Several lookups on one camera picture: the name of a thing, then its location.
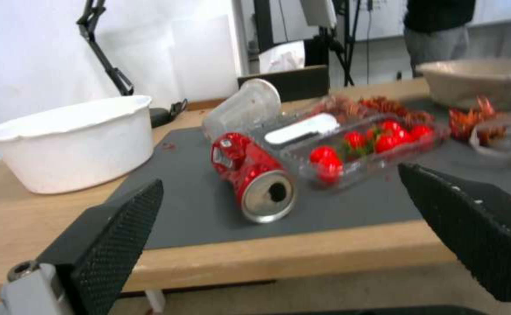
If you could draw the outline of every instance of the floor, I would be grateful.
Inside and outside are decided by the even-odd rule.
[[[167,295],[165,315],[268,314],[460,305],[488,315],[511,315],[511,303],[493,299],[459,263],[367,273],[289,279]],[[145,315],[145,297],[120,299],[110,315]]]

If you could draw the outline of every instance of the table leg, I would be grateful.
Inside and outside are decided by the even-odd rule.
[[[152,307],[152,312],[155,314],[162,314],[166,306],[166,298],[162,290],[145,290],[144,293]]]

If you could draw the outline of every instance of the gray pants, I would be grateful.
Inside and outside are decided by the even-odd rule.
[[[467,28],[451,28],[431,33],[422,33],[405,29],[405,45],[411,56],[413,77],[417,77],[415,67],[425,62],[455,60],[467,52],[469,35]]]

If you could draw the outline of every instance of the person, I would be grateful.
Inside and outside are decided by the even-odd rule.
[[[463,58],[474,10],[475,0],[408,0],[403,23],[413,77],[419,64]]]

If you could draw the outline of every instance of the red can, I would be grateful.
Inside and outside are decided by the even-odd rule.
[[[211,148],[211,162],[234,186],[251,221],[269,223],[289,213],[296,200],[293,181],[273,156],[241,133],[225,133]]]

